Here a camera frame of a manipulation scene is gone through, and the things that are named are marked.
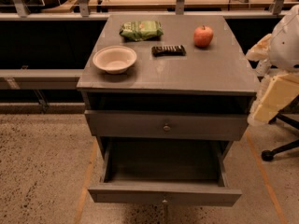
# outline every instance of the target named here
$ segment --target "brown floor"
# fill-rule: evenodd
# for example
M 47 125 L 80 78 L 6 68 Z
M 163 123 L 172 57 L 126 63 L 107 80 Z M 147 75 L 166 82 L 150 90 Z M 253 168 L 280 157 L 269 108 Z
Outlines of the brown floor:
M 230 187 L 243 195 L 233 207 L 94 203 L 102 159 L 83 106 L 0 105 L 0 223 L 299 223 L 299 148 L 274 161 L 260 158 L 298 138 L 281 121 L 248 127 L 224 164 Z

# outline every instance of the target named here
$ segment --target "red apple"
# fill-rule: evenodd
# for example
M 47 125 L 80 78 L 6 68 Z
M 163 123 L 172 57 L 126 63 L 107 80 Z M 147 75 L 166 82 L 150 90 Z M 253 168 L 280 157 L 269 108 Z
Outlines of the red apple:
M 213 30 L 209 26 L 199 26 L 195 29 L 193 34 L 193 41 L 195 46 L 199 48 L 207 47 L 213 39 Z

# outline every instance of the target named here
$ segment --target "closed drawer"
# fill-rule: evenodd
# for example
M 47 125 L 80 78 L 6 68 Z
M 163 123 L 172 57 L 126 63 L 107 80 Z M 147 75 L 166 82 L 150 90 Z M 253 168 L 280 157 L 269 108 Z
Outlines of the closed drawer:
M 102 182 L 89 187 L 96 203 L 232 206 L 241 196 L 228 188 L 216 141 L 113 138 L 107 146 Z
M 246 115 L 204 115 L 139 111 L 85 111 L 92 135 L 177 139 L 239 140 Z

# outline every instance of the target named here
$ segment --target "cabinet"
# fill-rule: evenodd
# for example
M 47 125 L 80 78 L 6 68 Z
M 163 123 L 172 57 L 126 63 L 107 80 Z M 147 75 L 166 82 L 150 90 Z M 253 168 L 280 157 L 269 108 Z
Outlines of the cabinet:
M 121 24 L 135 20 L 159 21 L 164 35 L 124 40 Z M 206 49 L 192 43 L 199 24 L 214 30 Z M 92 62 L 113 45 L 137 53 L 121 75 Z M 187 55 L 152 57 L 161 45 L 183 45 Z M 104 159 L 100 183 L 89 187 L 94 201 L 233 205 L 241 191 L 228 187 L 223 159 L 248 126 L 258 83 L 222 16 L 111 15 L 78 82 Z

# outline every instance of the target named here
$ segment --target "bag of chips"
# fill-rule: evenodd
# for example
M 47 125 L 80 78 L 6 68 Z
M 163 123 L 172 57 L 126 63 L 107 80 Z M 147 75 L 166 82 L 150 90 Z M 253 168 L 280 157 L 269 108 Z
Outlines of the bag of chips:
M 144 41 L 163 35 L 158 21 L 131 21 L 121 26 L 120 35 L 133 41 Z

